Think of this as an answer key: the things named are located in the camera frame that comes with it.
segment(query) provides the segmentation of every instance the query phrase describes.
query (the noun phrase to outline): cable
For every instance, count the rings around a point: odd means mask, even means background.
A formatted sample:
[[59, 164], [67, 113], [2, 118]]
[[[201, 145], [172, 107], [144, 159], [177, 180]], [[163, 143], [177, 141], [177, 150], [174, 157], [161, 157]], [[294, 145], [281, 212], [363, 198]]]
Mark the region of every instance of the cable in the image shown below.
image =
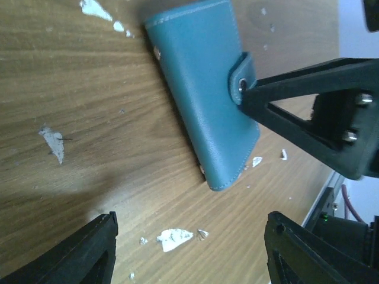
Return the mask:
[[346, 188], [346, 185], [342, 185], [341, 187], [342, 187], [342, 196], [343, 196], [343, 200], [345, 201], [345, 205], [349, 208], [351, 214], [353, 214], [354, 218], [358, 222], [364, 223], [365, 221], [363, 221], [363, 219], [361, 218], [361, 216], [359, 216], [359, 214], [354, 209], [353, 205], [351, 205], [351, 203], [350, 203], [350, 200], [349, 200], [349, 197], [348, 197], [348, 190]]

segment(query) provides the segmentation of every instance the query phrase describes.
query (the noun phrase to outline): brown table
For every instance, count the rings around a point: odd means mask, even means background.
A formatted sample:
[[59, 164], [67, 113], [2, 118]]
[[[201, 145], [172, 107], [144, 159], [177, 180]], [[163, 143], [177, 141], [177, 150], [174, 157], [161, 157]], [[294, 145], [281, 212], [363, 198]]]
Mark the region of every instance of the brown table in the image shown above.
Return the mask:
[[[116, 211], [113, 283], [131, 272], [135, 283], [267, 283], [267, 213], [302, 222], [330, 169], [261, 127], [252, 157], [263, 162], [252, 169], [251, 157], [232, 188], [212, 192], [147, 51], [140, 19], [151, 6], [99, 1], [135, 35], [127, 38], [78, 2], [0, 4], [0, 275]], [[337, 0], [234, 6], [259, 78], [338, 57]], [[312, 99], [281, 105], [306, 117]], [[62, 165], [38, 134], [44, 124], [70, 139]], [[176, 227], [210, 235], [164, 253], [155, 238]]]

